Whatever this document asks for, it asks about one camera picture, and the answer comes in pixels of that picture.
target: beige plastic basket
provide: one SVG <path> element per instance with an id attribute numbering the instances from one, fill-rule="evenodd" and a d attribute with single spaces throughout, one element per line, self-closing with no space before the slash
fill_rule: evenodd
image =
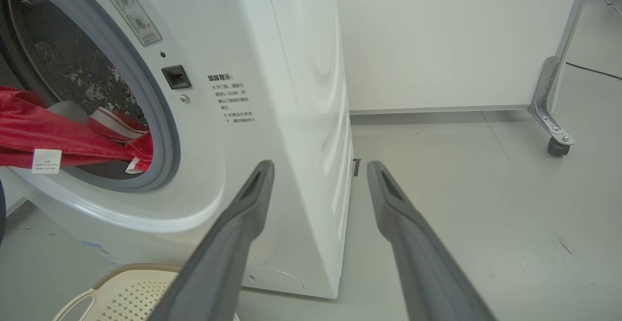
<path id="1" fill-rule="evenodd" d="M 168 264 L 128 264 L 100 279 L 56 314 L 62 320 L 72 308 L 91 297 L 80 321 L 144 321 L 164 295 L 180 268 Z M 233 318 L 239 321 L 238 315 Z"/>

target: white partition board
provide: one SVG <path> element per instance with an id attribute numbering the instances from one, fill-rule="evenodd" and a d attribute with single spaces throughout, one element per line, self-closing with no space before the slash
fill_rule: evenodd
<path id="1" fill-rule="evenodd" d="M 581 0 L 339 0 L 353 114 L 526 108 Z"/>

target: washing machine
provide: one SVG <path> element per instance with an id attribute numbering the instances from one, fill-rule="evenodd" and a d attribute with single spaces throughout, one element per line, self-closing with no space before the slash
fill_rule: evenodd
<path id="1" fill-rule="evenodd" d="M 335 298 L 352 176 L 336 0 L 2 0 L 2 82 L 120 109 L 153 161 L 12 170 L 116 264 L 182 263 L 258 162 L 276 179 L 243 286 Z"/>

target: instruction sticker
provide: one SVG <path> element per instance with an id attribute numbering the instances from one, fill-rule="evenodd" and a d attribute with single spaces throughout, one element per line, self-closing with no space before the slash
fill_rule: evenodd
<path id="1" fill-rule="evenodd" d="M 58 174 L 61 150 L 35 149 L 33 153 L 33 174 Z"/>
<path id="2" fill-rule="evenodd" d="M 86 241 L 82 241 L 82 243 L 93 248 L 95 252 L 99 253 L 102 257 L 106 258 L 110 263 L 113 263 L 115 265 L 125 265 L 125 263 L 120 261 L 114 255 L 110 254 L 110 252 L 108 252 L 107 250 L 104 250 L 104 248 L 100 246 L 99 244 L 92 243 L 92 242 L 86 242 Z"/>
<path id="3" fill-rule="evenodd" d="M 143 45 L 162 40 L 138 0 L 110 0 Z"/>
<path id="4" fill-rule="evenodd" d="M 251 90 L 232 69 L 221 69 L 209 73 L 211 94 L 218 104 L 218 111 L 229 124 L 257 122 L 251 104 Z"/>

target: floor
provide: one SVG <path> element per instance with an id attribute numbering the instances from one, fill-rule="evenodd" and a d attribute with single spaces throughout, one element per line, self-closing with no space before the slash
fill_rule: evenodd
<path id="1" fill-rule="evenodd" d="M 588 0 L 568 61 L 622 76 L 621 30 L 611 7 Z M 577 140 L 564 157 L 548 155 L 549 136 L 526 111 L 353 118 L 355 157 L 386 164 L 502 321 L 622 319 L 622 81 L 564 70 L 555 119 Z M 339 297 L 244 289 L 242 321 L 407 319 L 364 164 L 352 183 Z M 111 269 L 40 212 L 9 232 L 0 267 L 8 321 L 53 318 Z"/>

